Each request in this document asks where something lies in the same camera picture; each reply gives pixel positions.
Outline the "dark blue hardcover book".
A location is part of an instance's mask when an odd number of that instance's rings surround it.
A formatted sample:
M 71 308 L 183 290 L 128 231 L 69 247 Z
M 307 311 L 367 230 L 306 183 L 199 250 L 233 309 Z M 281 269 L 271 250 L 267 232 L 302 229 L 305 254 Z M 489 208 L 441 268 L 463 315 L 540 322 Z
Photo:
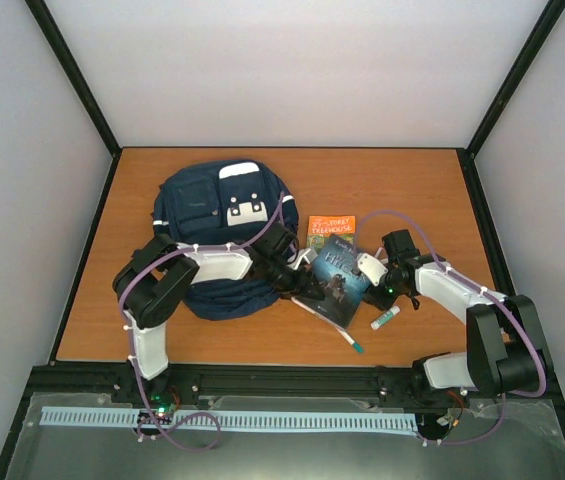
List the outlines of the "dark blue hardcover book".
M 352 243 L 332 234 L 311 262 L 312 273 L 324 293 L 324 299 L 296 296 L 292 301 L 339 330 L 346 331 L 370 285 L 365 276 L 353 272 L 355 263 Z

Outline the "orange Treehouse paperback book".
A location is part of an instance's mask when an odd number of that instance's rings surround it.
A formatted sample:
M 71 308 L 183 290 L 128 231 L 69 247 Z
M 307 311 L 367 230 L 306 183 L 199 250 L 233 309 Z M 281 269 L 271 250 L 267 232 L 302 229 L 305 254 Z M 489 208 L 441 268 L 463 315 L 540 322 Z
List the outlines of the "orange Treehouse paperback book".
M 354 215 L 310 216 L 308 218 L 306 246 L 319 251 L 332 235 L 339 236 L 352 243 L 355 233 L 356 217 Z

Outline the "green capped white marker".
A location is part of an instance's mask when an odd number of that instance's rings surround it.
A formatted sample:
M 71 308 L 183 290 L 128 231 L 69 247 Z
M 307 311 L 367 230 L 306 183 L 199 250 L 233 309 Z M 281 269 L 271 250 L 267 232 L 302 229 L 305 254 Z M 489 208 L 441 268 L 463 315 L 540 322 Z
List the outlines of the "green capped white marker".
M 336 331 L 357 353 L 364 353 L 363 347 L 345 329 L 337 327 Z

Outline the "navy blue student backpack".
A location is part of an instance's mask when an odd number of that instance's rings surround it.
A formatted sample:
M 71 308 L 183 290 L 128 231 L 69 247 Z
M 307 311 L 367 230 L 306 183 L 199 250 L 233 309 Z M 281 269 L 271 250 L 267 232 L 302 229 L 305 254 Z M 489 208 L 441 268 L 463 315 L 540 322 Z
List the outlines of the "navy blue student backpack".
M 288 187 L 265 164 L 227 159 L 185 167 L 159 187 L 153 231 L 185 244 L 242 244 L 279 215 L 292 232 L 299 213 Z M 223 321 L 252 315 L 280 296 L 264 280 L 215 280 L 190 287 L 185 305 L 199 318 Z

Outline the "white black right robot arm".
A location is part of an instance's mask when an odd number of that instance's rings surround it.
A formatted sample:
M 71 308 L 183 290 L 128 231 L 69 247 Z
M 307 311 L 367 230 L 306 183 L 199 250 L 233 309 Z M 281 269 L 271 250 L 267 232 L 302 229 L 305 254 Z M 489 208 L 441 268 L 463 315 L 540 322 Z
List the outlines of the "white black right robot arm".
M 428 298 L 455 316 L 466 331 L 466 349 L 414 362 L 415 387 L 452 388 L 486 396 L 543 395 L 554 374 L 538 311 L 525 295 L 507 296 L 470 280 L 436 255 L 424 255 L 410 232 L 383 237 L 387 260 L 356 255 L 356 267 L 370 281 L 365 301 L 389 310 L 400 296 L 420 306 Z

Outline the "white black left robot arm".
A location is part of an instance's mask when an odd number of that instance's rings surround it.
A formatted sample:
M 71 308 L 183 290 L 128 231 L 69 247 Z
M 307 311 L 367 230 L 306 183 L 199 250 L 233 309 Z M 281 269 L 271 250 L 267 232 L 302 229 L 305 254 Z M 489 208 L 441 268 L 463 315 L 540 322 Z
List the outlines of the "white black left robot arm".
M 136 392 L 152 403 L 168 395 L 166 323 L 197 284 L 254 277 L 287 297 L 324 299 L 310 267 L 316 254 L 305 249 L 287 261 L 295 242 L 295 234 L 275 222 L 242 244 L 185 244 L 158 234 L 136 251 L 112 282 L 129 335 Z

